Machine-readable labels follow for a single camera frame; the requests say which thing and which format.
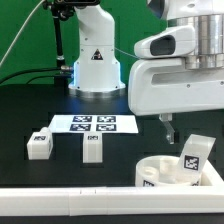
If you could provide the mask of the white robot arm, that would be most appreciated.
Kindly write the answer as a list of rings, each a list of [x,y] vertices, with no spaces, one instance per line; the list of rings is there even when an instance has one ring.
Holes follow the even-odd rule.
[[[80,54],[70,92],[106,98],[128,92],[138,115],[156,115],[172,133],[174,113],[224,108],[224,0],[147,0],[167,28],[134,45],[129,82],[115,58],[115,24],[101,6],[77,8]]]

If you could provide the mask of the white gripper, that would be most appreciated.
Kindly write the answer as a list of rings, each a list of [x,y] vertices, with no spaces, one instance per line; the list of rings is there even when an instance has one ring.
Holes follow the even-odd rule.
[[[170,113],[224,108],[224,68],[188,70],[181,58],[138,60],[130,71],[128,105],[138,116],[160,114],[173,144]]]

